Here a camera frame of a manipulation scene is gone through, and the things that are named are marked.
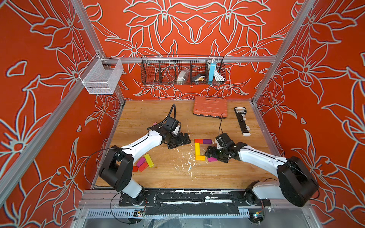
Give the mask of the purple block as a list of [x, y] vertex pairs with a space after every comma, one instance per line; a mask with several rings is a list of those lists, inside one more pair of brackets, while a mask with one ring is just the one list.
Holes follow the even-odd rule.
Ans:
[[212, 144], [212, 140], [211, 139], [203, 139], [203, 144]]

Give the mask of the short red block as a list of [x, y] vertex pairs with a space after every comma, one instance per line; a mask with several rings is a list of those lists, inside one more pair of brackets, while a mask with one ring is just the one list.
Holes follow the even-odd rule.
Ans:
[[203, 139], [194, 139], [194, 142], [195, 143], [203, 144]]

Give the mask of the orange yellow block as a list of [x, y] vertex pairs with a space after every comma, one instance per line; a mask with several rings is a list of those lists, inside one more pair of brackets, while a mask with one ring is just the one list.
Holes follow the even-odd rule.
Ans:
[[196, 156], [195, 156], [195, 159], [196, 159], [197, 161], [205, 161], [205, 156], [202, 156], [202, 155], [196, 155]]

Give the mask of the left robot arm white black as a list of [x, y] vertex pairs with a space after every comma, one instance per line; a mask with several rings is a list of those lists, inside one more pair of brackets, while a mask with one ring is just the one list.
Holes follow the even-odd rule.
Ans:
[[173, 117], [151, 126], [147, 134], [133, 143], [108, 149], [98, 175], [117, 192], [128, 195], [135, 204], [144, 200], [145, 189], [132, 178], [135, 161], [151, 149], [166, 144], [168, 149], [191, 143], [187, 133], [180, 132], [181, 123]]

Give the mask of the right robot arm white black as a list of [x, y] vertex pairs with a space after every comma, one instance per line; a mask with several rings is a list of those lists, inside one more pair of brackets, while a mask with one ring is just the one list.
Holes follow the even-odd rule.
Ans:
[[208, 158], [220, 162], [229, 160], [249, 163], [275, 176], [271, 181], [254, 181], [246, 189], [244, 200], [255, 206], [261, 200], [287, 200], [292, 205], [303, 207], [319, 192], [318, 182], [304, 162], [295, 156], [290, 158], [274, 156], [257, 150], [246, 143], [235, 143], [226, 133], [216, 137], [216, 146], [209, 146], [205, 152]]

